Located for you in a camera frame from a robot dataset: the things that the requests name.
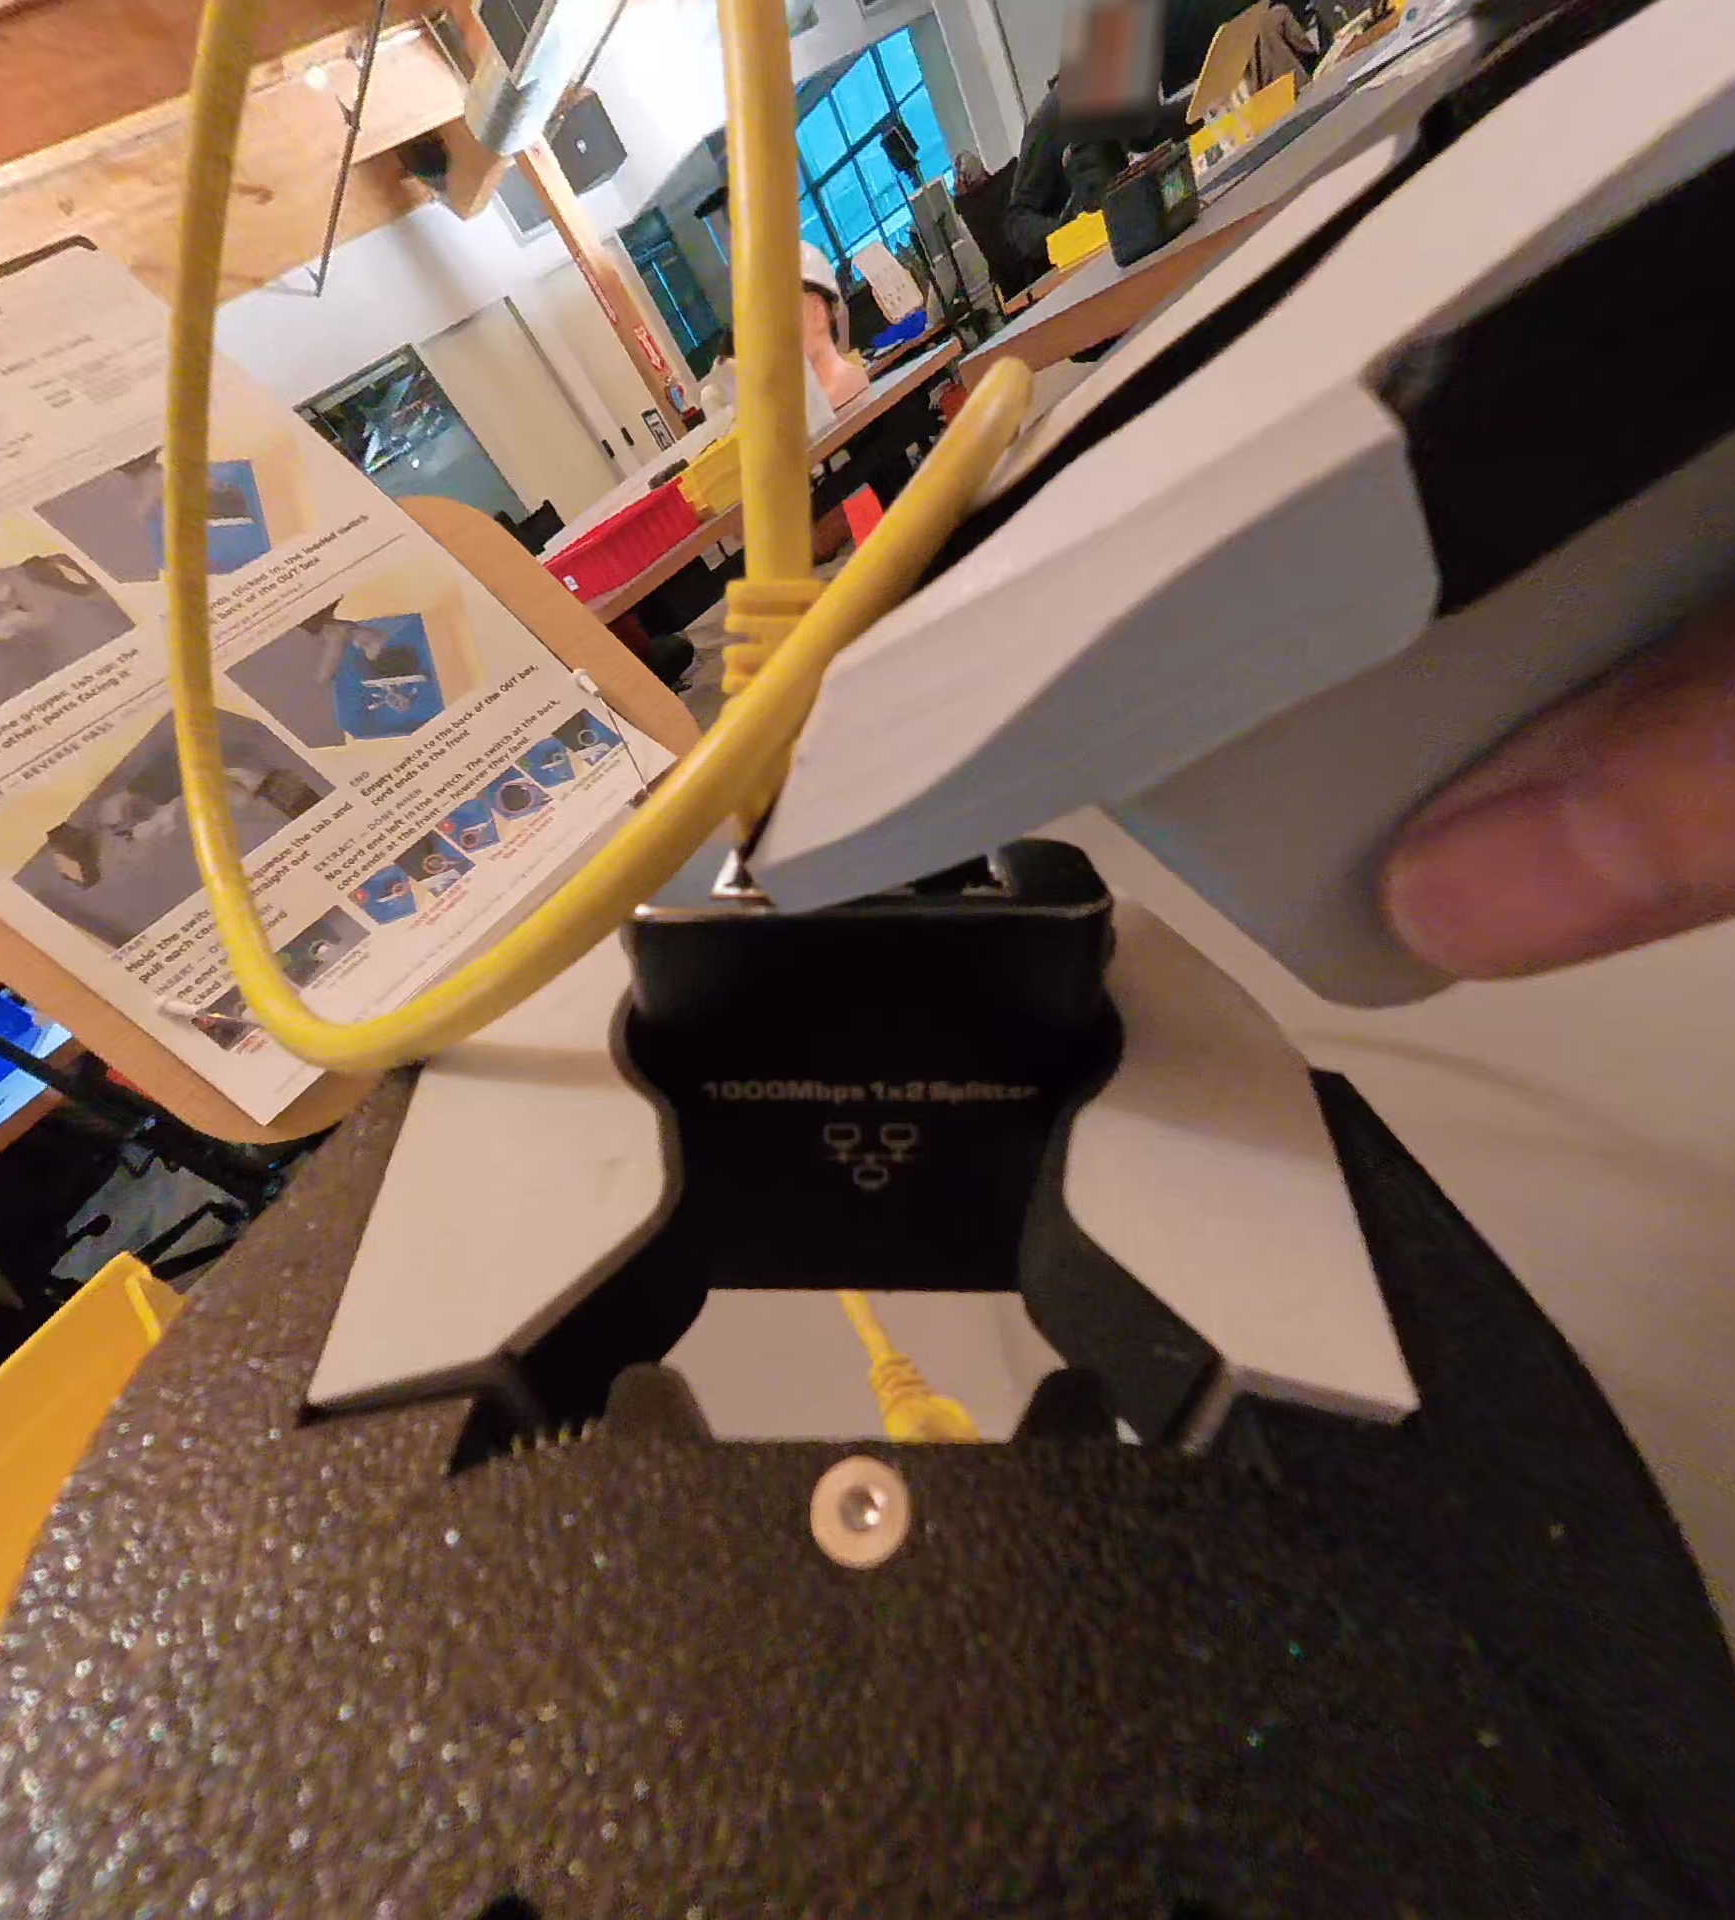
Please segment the person's right hand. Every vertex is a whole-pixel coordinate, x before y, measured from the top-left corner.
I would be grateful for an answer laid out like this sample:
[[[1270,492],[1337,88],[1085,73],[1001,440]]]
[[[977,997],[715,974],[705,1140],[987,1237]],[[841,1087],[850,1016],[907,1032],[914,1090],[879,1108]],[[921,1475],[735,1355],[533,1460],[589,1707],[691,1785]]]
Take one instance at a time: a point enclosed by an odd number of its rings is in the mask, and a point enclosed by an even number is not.
[[[1458,980],[1735,920],[1735,596],[1450,781],[1386,853],[1381,907]]]

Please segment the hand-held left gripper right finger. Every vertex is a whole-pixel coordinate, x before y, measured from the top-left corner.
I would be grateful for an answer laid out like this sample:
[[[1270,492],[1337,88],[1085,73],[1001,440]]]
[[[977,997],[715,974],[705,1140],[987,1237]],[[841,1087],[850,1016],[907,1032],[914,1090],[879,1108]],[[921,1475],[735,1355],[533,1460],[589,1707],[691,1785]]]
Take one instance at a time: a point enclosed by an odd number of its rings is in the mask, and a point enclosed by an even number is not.
[[[1406,1423],[1420,1393],[1309,1061],[1132,898],[1105,996],[1120,1049],[1029,1202],[1035,1327],[1129,1443],[1201,1452],[1243,1399]]]

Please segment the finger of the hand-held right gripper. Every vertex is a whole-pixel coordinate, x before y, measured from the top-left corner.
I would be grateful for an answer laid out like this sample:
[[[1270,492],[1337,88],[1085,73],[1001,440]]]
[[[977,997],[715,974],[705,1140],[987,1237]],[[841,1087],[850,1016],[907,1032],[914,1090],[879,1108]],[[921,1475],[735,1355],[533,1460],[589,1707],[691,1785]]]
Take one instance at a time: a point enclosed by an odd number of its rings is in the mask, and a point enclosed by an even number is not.
[[[1438,599],[1395,413],[1344,380],[1025,563],[980,552],[828,668],[749,855],[780,910],[1132,800],[1398,657]]]
[[[1218,466],[1344,380],[1401,422],[1436,559],[1544,559],[1735,440],[1735,4],[1480,4],[1360,159],[1110,357],[956,559],[1085,463]]]

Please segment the black ethernet splitter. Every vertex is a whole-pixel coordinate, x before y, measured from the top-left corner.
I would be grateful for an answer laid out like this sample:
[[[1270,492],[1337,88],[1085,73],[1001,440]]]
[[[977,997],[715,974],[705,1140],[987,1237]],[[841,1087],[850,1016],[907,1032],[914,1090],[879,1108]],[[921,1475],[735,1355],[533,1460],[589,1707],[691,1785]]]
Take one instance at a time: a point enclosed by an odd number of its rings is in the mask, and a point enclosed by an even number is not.
[[[791,913],[706,858],[631,920],[625,1058],[711,1289],[1020,1292],[1057,1122],[1120,1037],[1110,888],[1057,837]]]

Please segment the printed instruction sheet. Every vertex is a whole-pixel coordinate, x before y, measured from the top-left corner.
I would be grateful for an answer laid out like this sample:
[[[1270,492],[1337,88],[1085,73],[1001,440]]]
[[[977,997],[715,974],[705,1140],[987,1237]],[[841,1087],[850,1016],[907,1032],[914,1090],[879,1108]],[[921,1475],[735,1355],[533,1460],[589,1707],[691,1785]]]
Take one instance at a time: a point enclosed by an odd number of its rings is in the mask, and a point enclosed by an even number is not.
[[[165,304],[76,235],[0,263],[0,916],[267,1122],[165,682]],[[232,841],[306,1006],[396,1011],[601,851],[676,755],[232,362],[202,487]]]

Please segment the small black box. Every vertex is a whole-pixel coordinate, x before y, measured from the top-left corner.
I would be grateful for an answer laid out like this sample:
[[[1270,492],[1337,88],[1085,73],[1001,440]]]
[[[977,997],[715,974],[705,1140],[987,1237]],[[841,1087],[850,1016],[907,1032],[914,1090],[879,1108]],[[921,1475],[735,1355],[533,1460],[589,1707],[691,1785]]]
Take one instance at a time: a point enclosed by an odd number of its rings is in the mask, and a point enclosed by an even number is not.
[[[1118,268],[1175,243],[1199,218],[1195,155],[1186,141],[1165,144],[1132,163],[1105,187],[1101,216]]]

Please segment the red plastic bin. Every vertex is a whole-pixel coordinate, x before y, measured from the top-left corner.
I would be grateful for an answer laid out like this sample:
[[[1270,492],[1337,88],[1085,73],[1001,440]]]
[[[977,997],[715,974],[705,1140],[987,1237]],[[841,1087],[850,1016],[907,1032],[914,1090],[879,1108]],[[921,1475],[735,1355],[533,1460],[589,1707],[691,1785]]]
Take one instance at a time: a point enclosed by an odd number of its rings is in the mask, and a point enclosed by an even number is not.
[[[589,530],[544,552],[542,563],[578,602],[598,604],[660,563],[699,526],[681,479],[668,477]]]

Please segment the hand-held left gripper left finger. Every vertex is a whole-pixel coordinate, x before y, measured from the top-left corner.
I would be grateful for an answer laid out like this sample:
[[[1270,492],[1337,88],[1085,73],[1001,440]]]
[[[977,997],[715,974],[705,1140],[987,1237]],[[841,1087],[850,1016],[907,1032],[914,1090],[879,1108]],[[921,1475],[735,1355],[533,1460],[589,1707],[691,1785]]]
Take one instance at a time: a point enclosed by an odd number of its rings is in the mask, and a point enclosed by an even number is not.
[[[631,967],[573,967],[420,1072],[311,1413],[481,1393],[546,1425],[525,1355],[648,1245],[683,1180],[627,1013]]]

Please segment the grey desk with wooden edge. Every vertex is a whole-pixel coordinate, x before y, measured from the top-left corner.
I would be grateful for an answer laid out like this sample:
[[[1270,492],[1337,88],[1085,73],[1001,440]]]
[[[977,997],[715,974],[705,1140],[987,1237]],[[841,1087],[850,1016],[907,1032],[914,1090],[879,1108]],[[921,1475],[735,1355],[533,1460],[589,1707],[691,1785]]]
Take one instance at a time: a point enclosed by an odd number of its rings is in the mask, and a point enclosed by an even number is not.
[[[1401,87],[1365,87],[1328,110],[1290,113],[1210,172],[1193,229],[1138,263],[1120,266],[1101,253],[1074,268],[959,362],[961,386],[973,390],[1007,357],[1039,373],[1118,340],[1210,273],[1311,181],[1422,113],[1426,96]]]
[[[933,342],[914,345],[914,351],[894,357],[893,369],[874,379],[864,395],[841,409],[834,422],[828,422],[812,436],[808,492],[815,510],[828,510],[860,486],[864,486],[867,465],[879,458],[879,447],[894,447],[904,459],[913,463],[921,451],[927,450],[927,445],[933,445],[935,431],[942,427],[937,395],[956,389],[959,360],[961,347],[950,338],[935,338]],[[715,442],[718,436],[723,436],[723,431],[718,427],[706,427],[701,431],[701,447]],[[594,513],[579,529],[568,530],[556,541],[551,541],[546,552],[551,552],[559,541],[589,530],[607,515],[616,515],[616,510],[625,508],[652,487],[657,486],[621,487],[603,508],[594,508]],[[729,559],[743,545],[744,500],[740,496],[737,510],[701,521],[701,526],[683,545],[671,552],[660,563],[652,566],[641,580],[631,582],[625,588],[613,591],[607,599],[585,606],[610,625],[627,613],[635,613],[648,593],[660,591],[671,580],[686,573],[688,566],[729,563]]]

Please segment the mannequin head with white helmet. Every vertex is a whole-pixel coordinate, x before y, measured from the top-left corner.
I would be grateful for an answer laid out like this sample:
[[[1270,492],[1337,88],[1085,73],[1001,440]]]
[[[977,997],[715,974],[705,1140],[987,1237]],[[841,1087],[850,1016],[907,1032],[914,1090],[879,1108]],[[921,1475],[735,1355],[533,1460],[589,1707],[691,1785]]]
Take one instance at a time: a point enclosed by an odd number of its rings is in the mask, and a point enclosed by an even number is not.
[[[808,371],[838,413],[869,389],[869,373],[852,351],[850,304],[834,262],[812,242],[800,246],[804,351]]]

